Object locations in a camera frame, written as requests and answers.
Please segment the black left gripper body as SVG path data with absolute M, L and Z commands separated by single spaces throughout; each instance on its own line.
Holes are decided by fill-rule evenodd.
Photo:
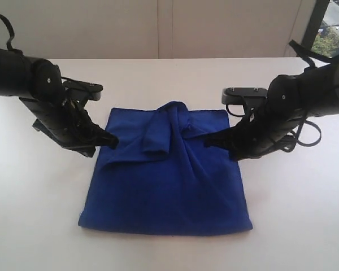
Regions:
M 60 147 L 92 157 L 102 145 L 101 127 L 77 101 L 66 97 L 20 98 L 36 117 L 33 127 Z

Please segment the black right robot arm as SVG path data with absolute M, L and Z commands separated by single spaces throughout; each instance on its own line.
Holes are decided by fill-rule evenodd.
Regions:
M 237 161 L 305 147 L 299 140 L 303 126 L 318 128 L 308 118 L 339 115 L 339 56 L 299 75 L 279 75 L 266 89 L 226 88 L 221 102 L 241 105 L 244 114 L 235 126 L 208 134 L 206 147 L 227 150 Z

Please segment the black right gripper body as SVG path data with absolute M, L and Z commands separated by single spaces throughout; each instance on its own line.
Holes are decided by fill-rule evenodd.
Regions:
M 256 113 L 230 129 L 229 156 L 234 160 L 257 159 L 275 151 L 288 150 L 295 138 L 297 119 L 262 116 Z

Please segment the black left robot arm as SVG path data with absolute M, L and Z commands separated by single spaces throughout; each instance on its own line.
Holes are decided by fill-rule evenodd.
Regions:
M 118 137 L 92 122 L 85 105 L 103 86 L 63 77 L 49 60 L 0 49 L 0 96 L 17 97 L 35 115 L 33 128 L 60 147 L 91 158 L 98 146 L 115 149 Z

